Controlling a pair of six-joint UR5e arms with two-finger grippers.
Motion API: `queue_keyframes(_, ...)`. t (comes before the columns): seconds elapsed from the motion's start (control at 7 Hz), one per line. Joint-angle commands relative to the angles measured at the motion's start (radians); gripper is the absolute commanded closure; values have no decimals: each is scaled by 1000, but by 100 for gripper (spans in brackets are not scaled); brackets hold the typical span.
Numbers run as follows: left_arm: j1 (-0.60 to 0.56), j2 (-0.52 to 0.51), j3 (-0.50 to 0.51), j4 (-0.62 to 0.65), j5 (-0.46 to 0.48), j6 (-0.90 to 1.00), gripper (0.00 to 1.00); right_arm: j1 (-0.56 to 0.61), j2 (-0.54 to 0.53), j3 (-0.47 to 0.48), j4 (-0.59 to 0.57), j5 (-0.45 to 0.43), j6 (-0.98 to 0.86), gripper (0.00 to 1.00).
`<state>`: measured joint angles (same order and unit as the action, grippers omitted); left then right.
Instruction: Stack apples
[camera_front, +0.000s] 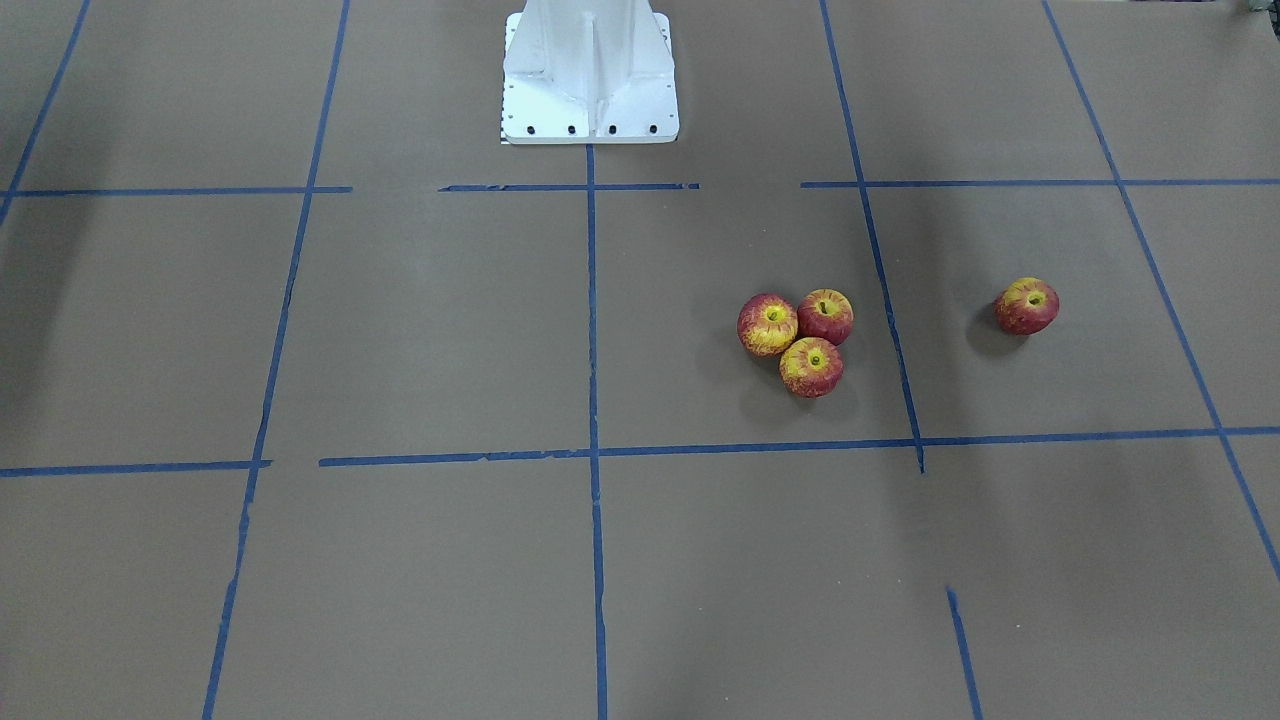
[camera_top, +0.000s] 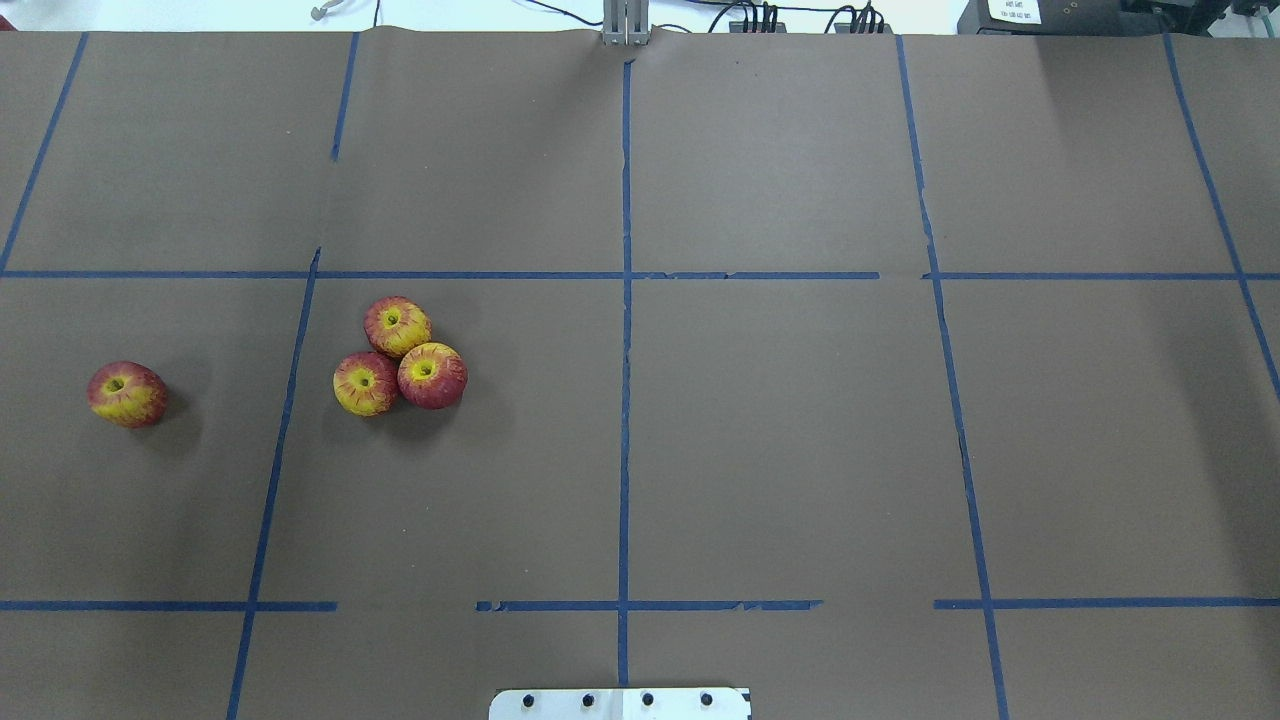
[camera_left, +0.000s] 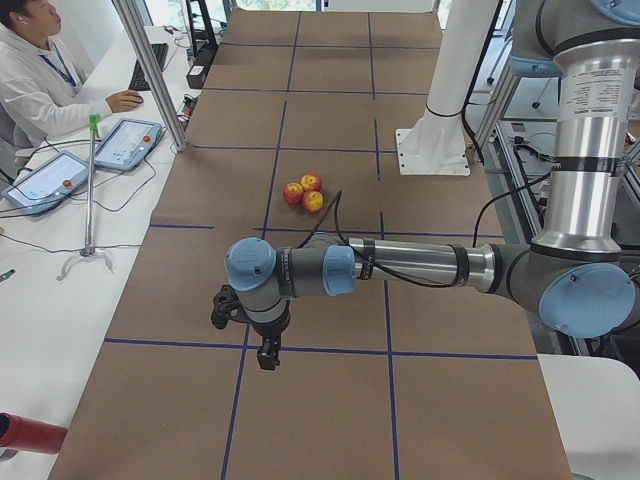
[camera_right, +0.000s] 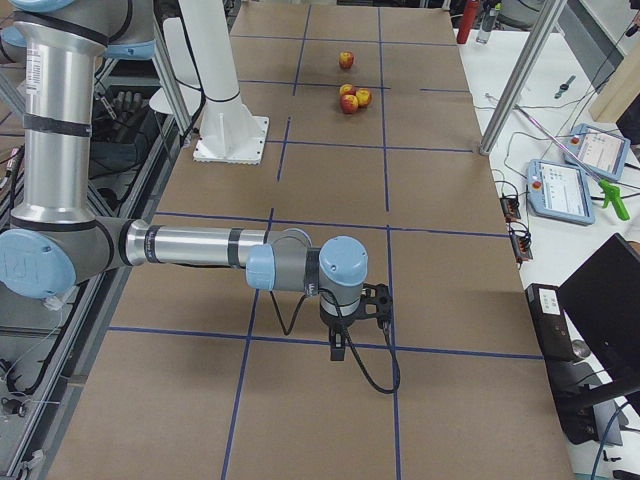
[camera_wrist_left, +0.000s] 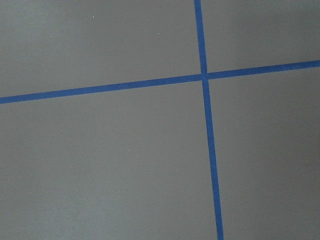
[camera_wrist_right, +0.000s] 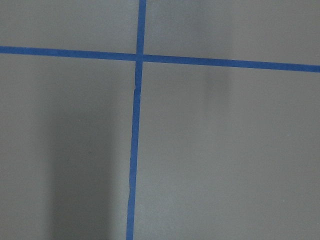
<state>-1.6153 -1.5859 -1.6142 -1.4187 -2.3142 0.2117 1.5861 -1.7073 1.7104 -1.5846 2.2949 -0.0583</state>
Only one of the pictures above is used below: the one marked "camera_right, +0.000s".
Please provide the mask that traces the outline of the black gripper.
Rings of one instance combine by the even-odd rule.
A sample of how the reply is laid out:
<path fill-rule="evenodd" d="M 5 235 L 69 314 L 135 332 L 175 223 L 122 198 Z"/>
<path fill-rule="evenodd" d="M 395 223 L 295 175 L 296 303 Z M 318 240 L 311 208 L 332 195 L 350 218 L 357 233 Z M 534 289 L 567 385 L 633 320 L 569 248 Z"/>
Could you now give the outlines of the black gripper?
<path fill-rule="evenodd" d="M 345 339 L 342 332 L 357 320 L 362 320 L 364 314 L 364 306 L 359 300 L 349 305 L 340 305 L 333 292 L 330 290 L 320 291 L 320 317 L 321 321 L 330 329 L 331 360 L 344 360 Z"/>

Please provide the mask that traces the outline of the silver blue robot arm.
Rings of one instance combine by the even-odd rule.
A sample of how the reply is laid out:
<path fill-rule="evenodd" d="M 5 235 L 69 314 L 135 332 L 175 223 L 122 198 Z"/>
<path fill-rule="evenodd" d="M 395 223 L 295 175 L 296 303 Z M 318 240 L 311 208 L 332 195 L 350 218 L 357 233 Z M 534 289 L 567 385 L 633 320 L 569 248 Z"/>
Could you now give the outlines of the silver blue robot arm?
<path fill-rule="evenodd" d="M 1 236 L 1 280 L 45 299 L 97 274 L 143 263 L 222 266 L 248 285 L 318 296 L 331 356 L 353 349 L 349 326 L 365 316 L 365 247 L 338 236 L 314 247 L 297 229 L 171 228 L 94 215 L 87 206 L 95 62 L 149 59 L 149 1 L 18 1 L 26 43 L 24 197 Z"/>

